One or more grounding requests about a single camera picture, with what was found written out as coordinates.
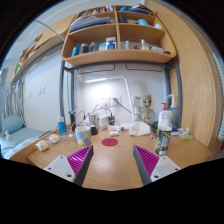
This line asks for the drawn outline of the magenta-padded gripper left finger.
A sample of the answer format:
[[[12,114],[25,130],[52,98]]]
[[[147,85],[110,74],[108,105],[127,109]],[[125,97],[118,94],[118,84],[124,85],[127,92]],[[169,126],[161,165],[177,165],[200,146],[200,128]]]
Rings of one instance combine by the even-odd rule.
[[[89,145],[68,157],[60,155],[44,170],[82,186],[93,154],[93,146]]]

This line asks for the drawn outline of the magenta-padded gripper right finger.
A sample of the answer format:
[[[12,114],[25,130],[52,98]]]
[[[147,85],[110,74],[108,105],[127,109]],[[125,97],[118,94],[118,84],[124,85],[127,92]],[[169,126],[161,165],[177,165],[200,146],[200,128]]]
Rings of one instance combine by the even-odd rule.
[[[150,184],[180,170],[180,167],[167,156],[158,157],[137,145],[133,146],[133,156],[143,185]]]

